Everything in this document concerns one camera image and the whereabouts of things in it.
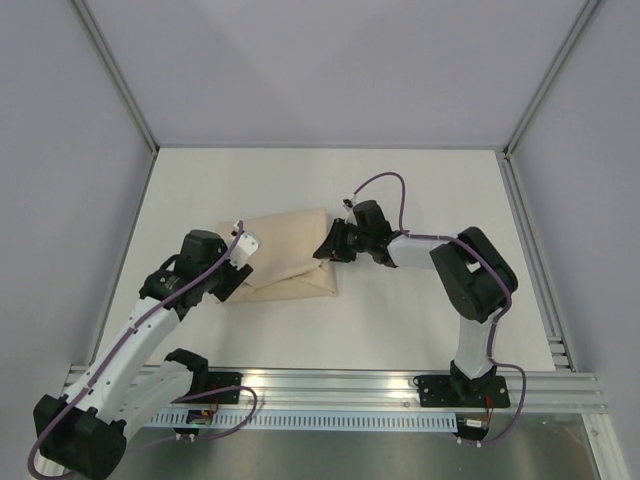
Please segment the beige cloth mat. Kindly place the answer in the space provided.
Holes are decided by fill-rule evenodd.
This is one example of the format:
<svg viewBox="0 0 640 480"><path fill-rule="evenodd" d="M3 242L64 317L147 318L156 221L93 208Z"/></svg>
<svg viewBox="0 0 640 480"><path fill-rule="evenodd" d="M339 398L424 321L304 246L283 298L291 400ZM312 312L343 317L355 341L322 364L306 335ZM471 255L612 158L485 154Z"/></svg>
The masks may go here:
<svg viewBox="0 0 640 480"><path fill-rule="evenodd" d="M329 233L325 208L285 212L243 221L260 241L249 258L253 272L229 297L230 303L333 297L338 293L332 264L313 257Z"/></svg>

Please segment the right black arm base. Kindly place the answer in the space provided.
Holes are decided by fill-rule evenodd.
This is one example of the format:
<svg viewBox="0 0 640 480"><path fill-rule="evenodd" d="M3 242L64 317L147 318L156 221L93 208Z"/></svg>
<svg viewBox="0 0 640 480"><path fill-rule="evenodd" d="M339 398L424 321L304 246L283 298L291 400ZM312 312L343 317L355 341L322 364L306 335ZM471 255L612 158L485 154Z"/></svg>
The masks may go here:
<svg viewBox="0 0 640 480"><path fill-rule="evenodd" d="M417 375L413 384L423 408L484 408L506 409L511 406L506 380L489 371L483 377L468 380L454 375Z"/></svg>

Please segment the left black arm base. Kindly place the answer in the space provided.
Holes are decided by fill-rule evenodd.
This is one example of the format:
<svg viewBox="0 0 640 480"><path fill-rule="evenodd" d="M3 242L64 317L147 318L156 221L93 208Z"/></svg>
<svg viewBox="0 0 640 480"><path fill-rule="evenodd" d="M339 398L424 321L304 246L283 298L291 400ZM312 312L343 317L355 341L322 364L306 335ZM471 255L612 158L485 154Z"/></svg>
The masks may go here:
<svg viewBox="0 0 640 480"><path fill-rule="evenodd" d="M184 397L174 400L174 403L211 403L213 405L236 405L239 402L238 390L229 390L229 387L238 387L243 380L243 374L237 371L212 371L207 374L207 379L196 389L190 390ZM204 396L204 393L226 388L226 391Z"/></svg>

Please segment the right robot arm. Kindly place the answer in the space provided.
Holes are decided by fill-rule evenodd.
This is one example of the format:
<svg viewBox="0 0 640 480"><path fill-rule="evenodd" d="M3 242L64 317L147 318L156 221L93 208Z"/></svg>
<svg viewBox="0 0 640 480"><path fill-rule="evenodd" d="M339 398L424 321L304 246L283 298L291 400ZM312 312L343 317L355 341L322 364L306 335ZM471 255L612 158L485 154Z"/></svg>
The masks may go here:
<svg viewBox="0 0 640 480"><path fill-rule="evenodd" d="M368 200L351 208L353 219L335 219L313 257L340 263L360 253L389 268L435 271L460 316L458 348L450 364L456 401L475 404L496 376L493 358L497 323L512 305L518 280L504 258L477 227L455 237L394 230L381 207Z"/></svg>

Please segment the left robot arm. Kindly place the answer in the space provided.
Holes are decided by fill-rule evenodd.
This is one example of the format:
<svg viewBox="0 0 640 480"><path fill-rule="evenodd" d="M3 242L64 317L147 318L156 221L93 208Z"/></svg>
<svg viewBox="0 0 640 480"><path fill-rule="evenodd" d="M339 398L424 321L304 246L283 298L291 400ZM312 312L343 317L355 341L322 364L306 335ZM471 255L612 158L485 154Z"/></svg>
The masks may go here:
<svg viewBox="0 0 640 480"><path fill-rule="evenodd" d="M130 440L168 404L216 402L243 391L239 380L211 382L207 359L184 349L169 353L140 383L134 381L205 295L225 301L251 274L249 259L260 240L241 222L233 225L231 239L227 243L214 232L190 231L180 252L146 278L108 349L62 394L39 400L33 411L37 438L27 460L33 478L44 476L36 467L36 459L43 457L64 467L65 478L106 479Z"/></svg>

